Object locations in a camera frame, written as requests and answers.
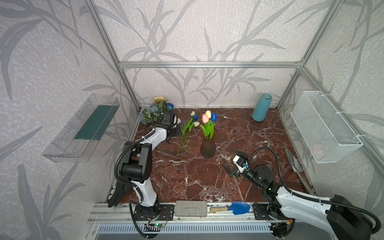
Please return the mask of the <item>tulip bunch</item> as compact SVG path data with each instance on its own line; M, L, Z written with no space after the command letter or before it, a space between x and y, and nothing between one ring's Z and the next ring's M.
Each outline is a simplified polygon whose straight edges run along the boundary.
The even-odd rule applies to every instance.
M177 154L181 154L182 150L186 149L187 153L189 153L189 145L188 145L188 139L190 136L190 133L192 132L193 128L197 128L200 125L198 121L198 116L195 111L191 112L191 118L185 123L185 125L181 128L181 139L179 142L179 147Z

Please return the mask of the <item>pink tulip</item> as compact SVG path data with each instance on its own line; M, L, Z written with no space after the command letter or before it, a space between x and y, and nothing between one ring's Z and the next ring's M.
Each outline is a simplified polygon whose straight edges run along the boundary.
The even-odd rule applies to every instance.
M209 135L209 132L208 132L208 128L209 128L209 121L210 121L210 118L208 117L207 114L203 114L202 115L202 122L203 124L200 125L200 127L202 128L202 131L203 131L203 134L204 134L204 138L206 139Z

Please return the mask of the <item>red glass vase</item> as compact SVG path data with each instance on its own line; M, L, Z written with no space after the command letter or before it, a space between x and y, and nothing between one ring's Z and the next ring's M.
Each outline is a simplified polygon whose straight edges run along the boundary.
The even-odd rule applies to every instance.
M207 139L204 132L200 132L200 137L202 139L200 152L204 158L211 158L216 154L216 139L218 135L218 132L214 132L213 137L211 139Z

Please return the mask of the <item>yellow cream tulip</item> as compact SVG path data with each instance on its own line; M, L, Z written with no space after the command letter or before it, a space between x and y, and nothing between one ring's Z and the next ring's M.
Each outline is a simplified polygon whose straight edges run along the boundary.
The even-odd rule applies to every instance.
M212 117L212 112L211 112L210 110L207 110L207 111L205 112L205 114L207 115L208 119L211 119L211 117Z

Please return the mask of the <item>blue tulip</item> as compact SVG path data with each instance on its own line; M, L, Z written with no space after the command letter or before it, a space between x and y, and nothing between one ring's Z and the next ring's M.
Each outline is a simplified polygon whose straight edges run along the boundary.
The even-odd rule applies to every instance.
M210 138L212 138L214 136L214 128L215 128L215 124L216 124L216 121L217 121L217 114L216 113L212 113L212 116L211 116L211 132L210 132Z

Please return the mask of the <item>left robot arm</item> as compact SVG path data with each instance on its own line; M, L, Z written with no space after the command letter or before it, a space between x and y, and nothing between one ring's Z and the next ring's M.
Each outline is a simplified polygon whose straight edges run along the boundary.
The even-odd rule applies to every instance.
M181 127L177 124L178 118L173 113L161 114L160 120L152 130L136 141L127 141L123 152L118 157L114 167L114 176L117 180L115 192L108 200L108 207L116 207L122 197L131 189L138 196L135 203L135 220L145 220L160 214L160 203L155 193L150 175L153 168L152 151L160 143L181 135Z

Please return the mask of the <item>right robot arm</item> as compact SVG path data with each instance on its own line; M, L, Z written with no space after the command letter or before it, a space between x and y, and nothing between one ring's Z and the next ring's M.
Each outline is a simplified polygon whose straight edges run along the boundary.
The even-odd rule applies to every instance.
M269 204L268 214L278 219L299 220L322 229L339 240L369 240L380 231L382 223L373 213L352 205L346 198L334 195L324 198L304 194L275 182L275 175L266 165L251 168L252 158L235 151L235 171L226 169L229 176L242 176L261 189L261 196Z

